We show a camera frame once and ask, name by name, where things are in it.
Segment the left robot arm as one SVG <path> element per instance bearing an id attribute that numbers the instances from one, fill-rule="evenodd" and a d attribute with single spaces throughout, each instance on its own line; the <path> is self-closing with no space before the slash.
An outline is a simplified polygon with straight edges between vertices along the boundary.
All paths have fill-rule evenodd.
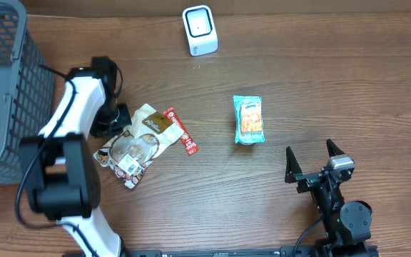
<path id="1" fill-rule="evenodd" d="M 131 124 L 119 104 L 123 74 L 107 56 L 89 67 L 59 76 L 65 91 L 48 123 L 19 142 L 24 175 L 14 204 L 18 222 L 30 229 L 62 227 L 81 247 L 82 256 L 129 256 L 123 239 L 102 210 L 101 183 L 87 138 L 108 138 Z"/>

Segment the grey plastic mesh basket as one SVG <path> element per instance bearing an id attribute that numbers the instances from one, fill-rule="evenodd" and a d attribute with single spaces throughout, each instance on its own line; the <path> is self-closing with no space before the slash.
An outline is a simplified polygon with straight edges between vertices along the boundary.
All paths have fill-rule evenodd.
<path id="1" fill-rule="evenodd" d="M 20 1 L 0 0 L 0 184 L 23 176 L 18 146 L 51 118 L 55 91 L 52 73 L 32 39 Z"/>

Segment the orange Kleenex tissue pack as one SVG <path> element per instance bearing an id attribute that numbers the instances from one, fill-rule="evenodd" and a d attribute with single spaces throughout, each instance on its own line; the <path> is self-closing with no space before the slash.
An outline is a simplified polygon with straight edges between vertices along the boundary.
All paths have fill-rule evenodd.
<path id="1" fill-rule="evenodd" d="M 263 131 L 261 104 L 243 104 L 241 106 L 240 130 L 242 133 Z"/>

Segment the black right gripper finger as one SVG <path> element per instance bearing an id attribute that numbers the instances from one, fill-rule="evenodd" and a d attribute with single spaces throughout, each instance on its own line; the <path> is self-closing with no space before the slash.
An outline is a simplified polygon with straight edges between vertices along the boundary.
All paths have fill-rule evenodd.
<path id="1" fill-rule="evenodd" d="M 303 172 L 291 147 L 286 148 L 286 161 L 285 182 L 296 183 L 298 181 L 298 177 L 302 176 Z"/>
<path id="2" fill-rule="evenodd" d="M 343 155 L 344 152 L 329 138 L 326 141 L 329 157 Z"/>

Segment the teal orange soup packet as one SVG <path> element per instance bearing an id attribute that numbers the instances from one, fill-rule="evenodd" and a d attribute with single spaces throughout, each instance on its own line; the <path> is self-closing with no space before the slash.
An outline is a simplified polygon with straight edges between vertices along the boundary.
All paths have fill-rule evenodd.
<path id="1" fill-rule="evenodd" d="M 262 98 L 234 96 L 235 143 L 252 145 L 265 141 L 263 132 Z"/>

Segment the white brown snack bag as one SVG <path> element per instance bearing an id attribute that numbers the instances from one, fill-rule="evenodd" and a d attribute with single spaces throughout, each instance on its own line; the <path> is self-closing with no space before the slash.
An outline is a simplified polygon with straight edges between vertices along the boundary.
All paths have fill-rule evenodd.
<path id="1" fill-rule="evenodd" d="M 146 169 L 169 146 L 179 140 L 184 130 L 149 104 L 133 115 L 131 125 L 97 150 L 93 157 L 102 167 L 109 167 L 129 189 L 141 182 Z"/>

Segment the white barcode scanner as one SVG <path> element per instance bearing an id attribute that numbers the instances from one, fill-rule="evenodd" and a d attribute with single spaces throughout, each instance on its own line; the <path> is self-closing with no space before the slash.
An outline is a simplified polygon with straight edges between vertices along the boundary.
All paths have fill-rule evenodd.
<path id="1" fill-rule="evenodd" d="M 218 35 L 208 6 L 188 7 L 182 13 L 182 20 L 191 56 L 210 54 L 218 49 Z"/>

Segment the green white cup container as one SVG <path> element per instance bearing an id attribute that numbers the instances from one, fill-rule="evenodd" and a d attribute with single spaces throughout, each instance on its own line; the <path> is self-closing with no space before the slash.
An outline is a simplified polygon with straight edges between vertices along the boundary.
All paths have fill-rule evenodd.
<path id="1" fill-rule="evenodd" d="M 244 146 L 251 146 L 251 145 L 254 145 L 255 143 L 254 143 L 254 142 L 242 142 L 242 141 L 239 141 L 239 144 L 242 144 L 242 145 L 244 145 Z"/>

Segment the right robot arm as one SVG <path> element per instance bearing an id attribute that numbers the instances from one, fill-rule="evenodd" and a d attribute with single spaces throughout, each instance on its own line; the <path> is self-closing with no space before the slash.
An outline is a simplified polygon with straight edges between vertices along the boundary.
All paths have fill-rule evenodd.
<path id="1" fill-rule="evenodd" d="M 304 174 L 291 147 L 286 148 L 285 182 L 296 183 L 297 192 L 309 192 L 320 217 L 313 222 L 294 246 L 282 246 L 281 256 L 378 257 L 376 246 L 368 246 L 371 238 L 372 208 L 364 201 L 346 202 L 340 184 L 348 181 L 355 162 L 330 139 L 326 141 L 329 160 L 315 173 Z M 325 237 L 312 246 L 302 246 L 307 234 L 319 223 Z"/>

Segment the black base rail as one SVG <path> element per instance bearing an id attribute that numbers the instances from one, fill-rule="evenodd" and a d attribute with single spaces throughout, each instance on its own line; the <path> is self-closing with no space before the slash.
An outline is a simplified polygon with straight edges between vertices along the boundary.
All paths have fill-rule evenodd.
<path id="1" fill-rule="evenodd" d="M 281 246 L 278 249 L 253 250 L 210 250 L 210 251 L 127 251 L 130 257 L 291 257 L 293 246 Z"/>

